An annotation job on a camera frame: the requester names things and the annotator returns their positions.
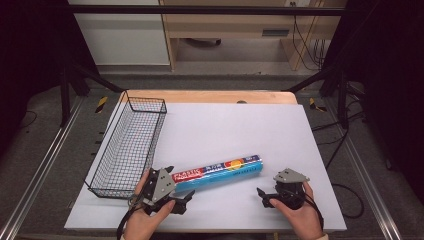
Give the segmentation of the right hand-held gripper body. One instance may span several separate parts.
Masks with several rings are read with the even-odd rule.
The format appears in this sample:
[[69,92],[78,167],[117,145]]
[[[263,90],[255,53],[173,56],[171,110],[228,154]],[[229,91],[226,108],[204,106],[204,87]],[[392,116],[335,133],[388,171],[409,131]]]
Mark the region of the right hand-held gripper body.
[[293,169],[286,168],[275,177],[277,199],[292,210],[299,209],[305,201],[303,183],[309,178]]

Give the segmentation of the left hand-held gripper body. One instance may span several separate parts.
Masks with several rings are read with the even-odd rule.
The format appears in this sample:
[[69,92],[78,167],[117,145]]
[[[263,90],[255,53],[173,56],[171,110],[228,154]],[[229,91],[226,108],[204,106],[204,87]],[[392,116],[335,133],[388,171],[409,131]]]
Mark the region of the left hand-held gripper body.
[[169,194],[176,188],[176,184],[164,168],[151,168],[146,183],[141,190],[141,202],[147,214],[158,212],[167,202]]

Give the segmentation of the long blue wrap box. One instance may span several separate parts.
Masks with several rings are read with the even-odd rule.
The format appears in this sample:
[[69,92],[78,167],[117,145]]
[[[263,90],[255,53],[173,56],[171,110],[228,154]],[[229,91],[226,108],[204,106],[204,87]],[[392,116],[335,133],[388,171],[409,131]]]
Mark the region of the long blue wrap box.
[[263,161],[261,157],[252,155],[177,172],[172,174],[172,178],[176,184],[175,191],[179,193],[256,175],[262,169]]

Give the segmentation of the black wire basket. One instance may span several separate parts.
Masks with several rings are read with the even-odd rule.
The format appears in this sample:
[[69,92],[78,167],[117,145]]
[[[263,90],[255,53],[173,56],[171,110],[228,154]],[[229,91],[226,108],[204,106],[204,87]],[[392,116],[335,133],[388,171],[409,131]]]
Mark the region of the black wire basket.
[[153,165],[167,114],[164,99],[122,93],[85,184],[99,198],[126,199]]

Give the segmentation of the person's right hand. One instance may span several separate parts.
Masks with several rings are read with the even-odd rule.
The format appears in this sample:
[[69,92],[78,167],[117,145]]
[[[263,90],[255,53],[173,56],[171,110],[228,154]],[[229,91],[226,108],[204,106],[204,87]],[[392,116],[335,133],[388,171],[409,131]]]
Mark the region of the person's right hand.
[[329,240],[317,211],[309,203],[304,202],[297,210],[290,209],[277,199],[270,199],[270,204],[287,218],[299,240]]

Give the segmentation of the person's left hand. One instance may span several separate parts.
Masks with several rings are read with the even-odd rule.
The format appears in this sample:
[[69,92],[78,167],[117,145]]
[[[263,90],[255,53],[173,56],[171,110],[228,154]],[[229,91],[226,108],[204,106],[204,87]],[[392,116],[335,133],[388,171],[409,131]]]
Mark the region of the person's left hand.
[[128,219],[119,240],[150,240],[156,228],[170,215],[175,205],[171,200],[155,215],[149,216],[143,209],[136,210]]

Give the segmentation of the white table sheet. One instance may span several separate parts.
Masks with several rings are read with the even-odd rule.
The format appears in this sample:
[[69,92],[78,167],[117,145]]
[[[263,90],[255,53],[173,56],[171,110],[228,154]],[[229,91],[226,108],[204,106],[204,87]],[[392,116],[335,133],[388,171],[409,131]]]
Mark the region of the white table sheet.
[[291,168],[311,180],[327,231],[346,228],[302,106],[297,104],[170,103],[153,165],[181,172],[258,155],[257,176],[200,188],[182,215],[169,215],[161,232],[282,232],[286,218],[266,208],[258,190],[271,192],[274,176]]

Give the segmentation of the wooden table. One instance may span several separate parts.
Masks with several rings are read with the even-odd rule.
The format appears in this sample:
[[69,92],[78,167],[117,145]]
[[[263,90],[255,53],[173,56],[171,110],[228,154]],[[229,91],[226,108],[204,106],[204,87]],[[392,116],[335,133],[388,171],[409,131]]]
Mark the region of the wooden table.
[[129,98],[159,98],[167,103],[241,103],[291,104],[298,101],[291,92],[281,91],[219,91],[219,90],[127,90],[122,100]]

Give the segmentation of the black metal stand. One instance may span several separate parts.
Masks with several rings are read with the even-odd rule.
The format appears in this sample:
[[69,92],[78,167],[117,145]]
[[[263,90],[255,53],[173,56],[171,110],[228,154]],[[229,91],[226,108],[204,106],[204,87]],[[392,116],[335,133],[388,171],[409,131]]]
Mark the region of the black metal stand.
[[327,67],[316,74],[310,76],[306,80],[290,87],[287,92],[297,93],[301,89],[311,85],[318,80],[323,80],[323,84],[319,90],[323,97],[328,97],[338,90],[337,94],[337,120],[343,129],[349,128],[347,110],[346,110],[346,96],[348,90],[348,81],[346,80],[345,72],[336,66]]
[[123,91],[123,88],[102,78],[99,73],[95,73],[76,63],[63,66],[59,77],[62,107],[61,127],[65,126],[71,118],[69,86],[72,86],[79,96],[86,96],[90,92],[90,88],[85,82],[86,79],[91,79],[115,93]]

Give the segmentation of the white cabinet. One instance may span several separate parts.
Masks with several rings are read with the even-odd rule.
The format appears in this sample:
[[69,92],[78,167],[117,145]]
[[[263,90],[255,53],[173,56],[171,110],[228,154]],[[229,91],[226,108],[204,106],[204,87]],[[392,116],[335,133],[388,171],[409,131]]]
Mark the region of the white cabinet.
[[160,14],[75,14],[99,66],[168,65]]

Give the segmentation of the black curtain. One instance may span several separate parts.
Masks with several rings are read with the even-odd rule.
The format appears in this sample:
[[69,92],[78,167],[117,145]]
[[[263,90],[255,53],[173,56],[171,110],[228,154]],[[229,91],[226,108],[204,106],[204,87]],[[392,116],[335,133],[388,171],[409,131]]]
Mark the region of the black curtain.
[[386,149],[424,204],[424,0],[347,0],[325,64],[365,87]]
[[0,156],[33,96],[59,86],[63,75],[86,94],[83,72],[98,72],[69,5],[69,0],[0,0]]

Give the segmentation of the wooden desk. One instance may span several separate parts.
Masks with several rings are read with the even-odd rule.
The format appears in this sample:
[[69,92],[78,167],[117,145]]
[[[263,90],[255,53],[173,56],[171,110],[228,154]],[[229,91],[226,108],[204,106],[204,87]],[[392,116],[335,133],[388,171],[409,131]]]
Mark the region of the wooden desk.
[[[343,8],[348,0],[158,0],[162,6],[254,6]],[[338,16],[200,15],[164,14],[171,62],[176,62],[177,42],[192,39],[279,39],[290,67],[296,70],[306,59],[313,40],[330,41]]]

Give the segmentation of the black horizontal bar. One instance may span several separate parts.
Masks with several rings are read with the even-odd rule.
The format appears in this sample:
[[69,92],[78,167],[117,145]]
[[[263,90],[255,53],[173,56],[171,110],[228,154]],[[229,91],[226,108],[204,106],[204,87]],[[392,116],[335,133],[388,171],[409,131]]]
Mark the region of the black horizontal bar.
[[66,10],[89,14],[195,14],[195,15],[296,15],[342,16],[345,8],[242,7],[242,6],[152,6],[152,5],[69,5]]

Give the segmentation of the metal floor rail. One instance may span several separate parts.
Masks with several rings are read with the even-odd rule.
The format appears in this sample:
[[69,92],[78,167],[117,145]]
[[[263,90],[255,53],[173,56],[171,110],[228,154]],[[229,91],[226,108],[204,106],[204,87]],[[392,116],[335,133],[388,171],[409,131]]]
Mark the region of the metal floor rail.
[[79,115],[83,102],[84,97],[77,96],[75,98],[69,119],[62,127],[59,128],[54,140],[48,148],[48,151],[44,155],[30,183],[26,187],[25,192],[17,203],[11,216],[0,230],[0,240],[14,240],[16,237],[40,189],[42,188],[47,175],[50,172],[51,167],[55,163],[57,155],[66,141],[76,118]]
[[357,115],[362,115],[363,112],[359,107],[357,100],[348,102],[343,110],[347,111],[346,128],[338,127],[339,133],[344,138],[344,152],[348,157],[352,171],[355,173],[357,182],[361,186],[363,214],[358,217],[358,220],[365,220],[367,211],[372,213],[371,220],[373,220],[379,227],[384,240],[402,240],[400,231],[395,224],[377,186],[371,178],[370,173],[366,169],[357,148],[354,145],[349,134],[352,132],[352,127],[349,124]]

